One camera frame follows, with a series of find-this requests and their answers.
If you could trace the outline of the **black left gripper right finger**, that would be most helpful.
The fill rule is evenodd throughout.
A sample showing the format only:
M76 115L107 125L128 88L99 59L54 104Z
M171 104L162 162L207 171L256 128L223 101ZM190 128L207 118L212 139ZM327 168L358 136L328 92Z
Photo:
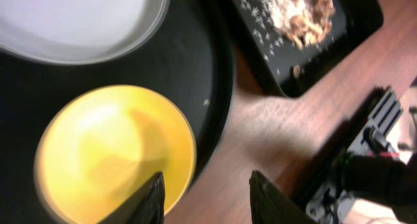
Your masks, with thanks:
M253 224L315 223L261 172L252 171L249 183Z

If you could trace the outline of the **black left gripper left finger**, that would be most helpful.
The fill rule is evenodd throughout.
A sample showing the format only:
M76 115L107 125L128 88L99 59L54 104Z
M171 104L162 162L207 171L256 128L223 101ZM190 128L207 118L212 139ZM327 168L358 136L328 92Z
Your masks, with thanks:
M100 224L163 224L164 203L164 176L157 172Z

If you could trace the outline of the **yellow bowl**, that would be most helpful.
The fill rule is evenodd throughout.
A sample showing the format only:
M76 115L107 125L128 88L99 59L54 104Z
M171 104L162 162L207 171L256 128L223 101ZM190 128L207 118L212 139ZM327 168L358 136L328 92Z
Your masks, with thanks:
M36 191L59 223L99 223L162 173L168 214L191 184L192 128L165 96L133 85L87 92L48 124L36 150Z

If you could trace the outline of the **food scraps pile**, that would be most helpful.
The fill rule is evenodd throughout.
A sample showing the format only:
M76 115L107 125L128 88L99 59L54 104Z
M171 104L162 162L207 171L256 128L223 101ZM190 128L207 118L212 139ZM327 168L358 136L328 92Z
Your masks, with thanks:
M270 0L275 30L298 49L321 43L332 30L333 0Z

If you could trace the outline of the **grey-white round plate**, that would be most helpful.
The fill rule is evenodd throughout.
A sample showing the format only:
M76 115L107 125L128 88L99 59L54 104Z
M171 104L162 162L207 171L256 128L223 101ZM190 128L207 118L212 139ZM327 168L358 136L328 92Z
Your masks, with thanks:
M1 0L1 51L38 63L110 61L143 46L170 0Z

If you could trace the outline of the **round black tray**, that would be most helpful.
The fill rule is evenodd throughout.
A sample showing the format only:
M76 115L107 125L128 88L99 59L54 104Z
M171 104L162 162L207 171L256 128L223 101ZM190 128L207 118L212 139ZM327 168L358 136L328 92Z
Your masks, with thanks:
M50 120L77 96L119 84L163 94L192 127L199 176L222 136L234 82L233 47L212 0L171 0L148 43L107 63L52 66L2 53L1 222L51 223L35 190L35 152Z

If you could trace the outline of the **black rectangular tray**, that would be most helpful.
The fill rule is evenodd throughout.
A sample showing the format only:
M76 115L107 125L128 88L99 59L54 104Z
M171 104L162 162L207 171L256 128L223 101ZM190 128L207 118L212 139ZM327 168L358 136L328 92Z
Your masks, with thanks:
M268 0L222 0L223 13L263 90L298 97L383 25L377 0L333 0L332 30L298 49L274 29Z

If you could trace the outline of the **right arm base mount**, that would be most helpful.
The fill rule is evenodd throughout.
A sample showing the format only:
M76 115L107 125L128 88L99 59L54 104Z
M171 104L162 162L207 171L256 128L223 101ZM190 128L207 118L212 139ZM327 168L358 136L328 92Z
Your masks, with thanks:
M416 106L404 109L390 87L378 89L353 128L329 153L295 197L318 223L342 223L359 199L392 209L403 223L416 222L416 135L394 139L401 117L416 124Z

